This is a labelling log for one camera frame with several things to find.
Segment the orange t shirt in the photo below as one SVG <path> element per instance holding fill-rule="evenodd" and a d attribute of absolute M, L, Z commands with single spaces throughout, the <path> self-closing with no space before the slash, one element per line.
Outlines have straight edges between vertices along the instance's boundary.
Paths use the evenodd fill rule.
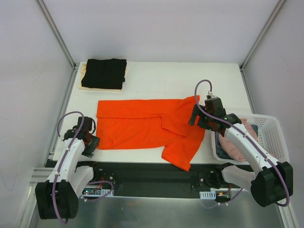
<path fill-rule="evenodd" d="M 96 136 L 100 150 L 164 147 L 162 159 L 189 171 L 205 130 L 189 125 L 200 96 L 184 99 L 100 100 Z"/>

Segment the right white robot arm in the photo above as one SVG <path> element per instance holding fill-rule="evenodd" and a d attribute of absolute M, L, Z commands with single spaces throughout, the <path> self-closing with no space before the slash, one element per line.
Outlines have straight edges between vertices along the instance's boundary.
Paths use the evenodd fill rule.
<path fill-rule="evenodd" d="M 252 168 L 249 172 L 229 162 L 218 166 L 214 175 L 214 183 L 218 187 L 232 183 L 246 189 L 261 207 L 289 205 L 293 194 L 292 166 L 270 155 L 235 114 L 226 114 L 220 98 L 209 97 L 204 105 L 194 105 L 189 125 L 195 124 L 226 137 Z"/>

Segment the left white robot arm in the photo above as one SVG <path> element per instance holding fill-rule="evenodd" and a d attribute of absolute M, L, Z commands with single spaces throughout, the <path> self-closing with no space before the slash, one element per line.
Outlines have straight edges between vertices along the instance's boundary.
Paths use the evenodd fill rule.
<path fill-rule="evenodd" d="M 79 197 L 86 184 L 100 181 L 100 172 L 90 166 L 77 166 L 81 156 L 93 157 L 100 139 L 94 136 L 96 123 L 91 117 L 80 116 L 72 129 L 64 134 L 63 151 L 45 182 L 35 188 L 41 219 L 67 222 L 77 215 Z"/>

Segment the left green circuit board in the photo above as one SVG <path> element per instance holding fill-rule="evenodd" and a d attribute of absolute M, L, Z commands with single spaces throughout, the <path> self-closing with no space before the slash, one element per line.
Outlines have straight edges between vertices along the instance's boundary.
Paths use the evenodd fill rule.
<path fill-rule="evenodd" d="M 89 196 L 89 197 L 97 197 L 100 196 L 101 193 L 102 193 L 101 189 L 97 189 L 97 188 L 85 188 L 82 191 L 83 196 Z"/>

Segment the folded beige t shirt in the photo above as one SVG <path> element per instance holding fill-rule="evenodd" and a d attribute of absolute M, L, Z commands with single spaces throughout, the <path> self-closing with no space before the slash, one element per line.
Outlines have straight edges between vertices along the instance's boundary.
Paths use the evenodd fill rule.
<path fill-rule="evenodd" d="M 78 84 L 78 88 L 80 90 L 90 90 L 90 91 L 109 91 L 109 92 L 120 92 L 121 89 L 103 89 L 103 88 L 89 88 L 89 87 L 83 87 L 82 86 L 82 79 L 85 76 L 86 73 L 86 65 L 87 63 L 82 64 L 80 68 L 80 82 Z"/>

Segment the white plastic laundry basket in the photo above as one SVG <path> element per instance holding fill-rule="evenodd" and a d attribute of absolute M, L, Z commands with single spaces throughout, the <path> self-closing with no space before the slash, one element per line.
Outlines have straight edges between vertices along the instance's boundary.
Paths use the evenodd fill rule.
<path fill-rule="evenodd" d="M 260 145 L 280 162 L 290 162 L 289 152 L 279 121 L 269 115 L 261 114 L 237 114 L 239 118 L 247 119 L 247 123 L 254 127 Z M 236 161 L 228 158 L 228 155 L 221 148 L 219 134 L 211 133 L 212 152 L 216 160 L 235 165 L 248 165 L 247 161 Z"/>

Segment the folded black t shirt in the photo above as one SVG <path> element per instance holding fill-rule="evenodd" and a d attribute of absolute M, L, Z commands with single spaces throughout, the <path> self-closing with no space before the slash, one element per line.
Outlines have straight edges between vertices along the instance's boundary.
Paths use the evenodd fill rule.
<path fill-rule="evenodd" d="M 90 89 L 121 90 L 125 82 L 126 59 L 88 59 L 81 86 Z"/>

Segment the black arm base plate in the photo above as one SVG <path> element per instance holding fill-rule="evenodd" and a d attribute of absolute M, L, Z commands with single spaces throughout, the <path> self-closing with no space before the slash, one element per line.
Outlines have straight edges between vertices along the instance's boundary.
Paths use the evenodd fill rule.
<path fill-rule="evenodd" d="M 80 161 L 80 166 L 94 170 L 94 180 L 110 181 L 114 196 L 198 199 L 199 193 L 210 191 L 207 185 L 217 165 L 193 164 L 184 171 L 165 163 L 115 163 Z"/>

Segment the right aluminium frame post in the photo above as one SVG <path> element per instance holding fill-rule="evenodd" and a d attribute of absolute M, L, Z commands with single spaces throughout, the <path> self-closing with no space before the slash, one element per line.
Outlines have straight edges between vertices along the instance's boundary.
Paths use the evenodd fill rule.
<path fill-rule="evenodd" d="M 267 20 L 265 21 L 263 27 L 261 28 L 258 36 L 256 37 L 254 43 L 252 44 L 251 48 L 249 49 L 246 57 L 244 58 L 243 62 L 240 64 L 239 68 L 240 71 L 243 72 L 250 62 L 251 58 L 253 57 L 254 53 L 258 49 L 258 47 L 261 45 L 263 39 L 266 37 L 267 32 L 270 30 L 272 25 L 274 24 L 274 21 L 282 11 L 282 8 L 287 3 L 287 0 L 278 0 L 275 4 L 274 8 L 272 9 L 270 15 L 268 16 Z"/>

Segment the aluminium frame post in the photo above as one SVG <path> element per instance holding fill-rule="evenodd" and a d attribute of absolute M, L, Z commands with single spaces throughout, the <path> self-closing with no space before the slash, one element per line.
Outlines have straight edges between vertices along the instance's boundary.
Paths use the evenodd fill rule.
<path fill-rule="evenodd" d="M 70 52 L 67 48 L 67 45 L 65 44 L 65 42 L 60 34 L 60 31 L 58 30 L 57 25 L 50 13 L 45 1 L 44 0 L 35 0 L 35 2 L 37 3 L 38 8 L 40 9 L 43 17 L 45 18 L 45 20 L 46 20 L 50 30 L 52 31 L 55 39 L 57 40 L 61 50 L 63 51 L 63 54 L 66 57 L 69 65 L 73 69 L 75 69 L 76 63 L 74 62 L 72 55 L 70 54 Z"/>
<path fill-rule="evenodd" d="M 287 3 L 287 0 L 278 0 L 275 4 L 274 8 L 272 9 L 270 15 L 268 16 L 267 20 L 265 21 L 263 27 L 261 28 L 258 36 L 256 37 L 254 43 L 252 44 L 251 48 L 249 49 L 246 57 L 244 58 L 243 62 L 240 64 L 239 68 L 240 71 L 243 72 L 250 62 L 251 58 L 253 57 L 254 53 L 258 49 L 258 47 L 261 45 L 263 39 L 266 37 L 267 32 L 270 30 L 272 25 L 274 24 L 274 21 L 282 11 L 282 8 Z"/>

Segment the left aluminium frame post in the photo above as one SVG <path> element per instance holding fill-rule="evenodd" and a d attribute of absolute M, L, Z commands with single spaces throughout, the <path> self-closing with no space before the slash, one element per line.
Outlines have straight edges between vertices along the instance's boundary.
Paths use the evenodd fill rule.
<path fill-rule="evenodd" d="M 57 25 L 50 13 L 45 1 L 44 0 L 35 0 L 35 2 L 37 3 L 38 8 L 40 9 L 43 17 L 45 18 L 45 20 L 46 20 L 50 30 L 52 31 L 55 39 L 57 40 L 61 50 L 63 51 L 63 54 L 66 57 L 69 65 L 73 69 L 75 69 L 76 63 L 74 62 L 72 55 L 70 54 L 70 52 L 67 48 L 67 45 L 65 44 L 65 42 L 60 34 L 60 31 L 58 30 Z"/>

